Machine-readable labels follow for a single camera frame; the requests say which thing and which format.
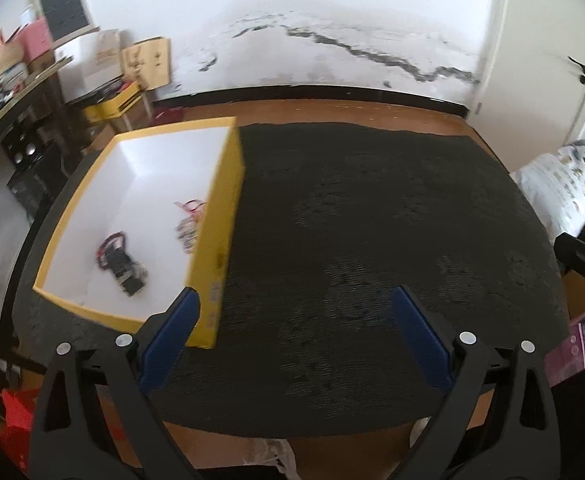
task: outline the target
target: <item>baseboard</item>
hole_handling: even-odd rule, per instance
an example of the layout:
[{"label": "baseboard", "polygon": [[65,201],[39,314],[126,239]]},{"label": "baseboard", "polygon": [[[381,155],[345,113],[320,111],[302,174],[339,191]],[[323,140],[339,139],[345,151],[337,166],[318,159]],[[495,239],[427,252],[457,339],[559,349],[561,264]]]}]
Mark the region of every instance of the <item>baseboard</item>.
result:
[{"label": "baseboard", "polygon": [[355,88],[351,86],[329,85],[277,85],[230,88],[198,94],[183,95],[162,99],[155,104],[166,107],[193,107],[217,105],[243,101],[263,101],[267,99],[333,99],[347,101],[366,101],[389,105],[424,108],[445,114],[466,118],[468,110],[464,105],[440,101],[415,94],[405,94],[392,90]]}]

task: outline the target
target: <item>metal screw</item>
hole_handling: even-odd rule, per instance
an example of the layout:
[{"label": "metal screw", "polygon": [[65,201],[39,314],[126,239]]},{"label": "metal screw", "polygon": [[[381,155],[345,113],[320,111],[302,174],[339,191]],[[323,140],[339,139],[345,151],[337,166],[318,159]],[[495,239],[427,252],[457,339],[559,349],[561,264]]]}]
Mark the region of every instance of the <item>metal screw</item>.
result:
[{"label": "metal screw", "polygon": [[70,352],[70,348],[70,343],[60,343],[59,346],[57,346],[57,354],[65,355]]},{"label": "metal screw", "polygon": [[128,346],[132,343],[132,336],[130,334],[121,334],[114,340],[117,346]]},{"label": "metal screw", "polygon": [[532,354],[534,352],[534,344],[532,341],[522,341],[521,349],[528,354]]},{"label": "metal screw", "polygon": [[477,336],[474,335],[472,332],[461,332],[459,334],[459,339],[462,343],[466,345],[474,345],[477,342]]}]

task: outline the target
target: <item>yellow box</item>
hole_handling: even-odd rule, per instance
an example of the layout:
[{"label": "yellow box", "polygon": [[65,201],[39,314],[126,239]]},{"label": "yellow box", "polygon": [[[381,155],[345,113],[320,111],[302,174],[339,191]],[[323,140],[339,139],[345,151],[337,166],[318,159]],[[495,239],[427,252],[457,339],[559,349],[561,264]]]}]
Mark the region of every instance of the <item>yellow box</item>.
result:
[{"label": "yellow box", "polygon": [[121,117],[141,99],[141,88],[137,82],[131,83],[128,88],[106,101],[83,109],[86,119],[91,123],[98,123],[108,119]]},{"label": "yellow box", "polygon": [[[187,345],[212,348],[243,173],[234,118],[115,136],[66,206],[33,289],[78,316],[135,333],[191,286],[201,316]],[[189,200],[206,203],[191,253],[175,230],[184,218],[175,202]],[[95,261],[101,242],[118,231],[127,233],[126,251],[148,269],[146,286],[130,298]]]}]

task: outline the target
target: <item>chalkboard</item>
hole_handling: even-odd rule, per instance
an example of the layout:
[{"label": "chalkboard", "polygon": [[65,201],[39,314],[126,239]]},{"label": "chalkboard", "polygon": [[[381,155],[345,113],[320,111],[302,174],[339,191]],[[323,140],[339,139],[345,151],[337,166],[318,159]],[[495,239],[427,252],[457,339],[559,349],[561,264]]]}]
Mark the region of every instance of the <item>chalkboard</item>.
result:
[{"label": "chalkboard", "polygon": [[39,0],[53,41],[90,25],[82,0]]}]

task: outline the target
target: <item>plastic bag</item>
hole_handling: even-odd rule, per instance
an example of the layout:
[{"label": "plastic bag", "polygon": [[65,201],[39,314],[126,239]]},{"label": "plastic bag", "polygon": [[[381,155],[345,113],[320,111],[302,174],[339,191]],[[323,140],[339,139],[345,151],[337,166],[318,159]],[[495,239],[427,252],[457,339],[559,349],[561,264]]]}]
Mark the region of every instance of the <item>plastic bag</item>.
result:
[{"label": "plastic bag", "polygon": [[550,243],[585,225],[585,146],[562,146],[510,175],[546,228]]}]

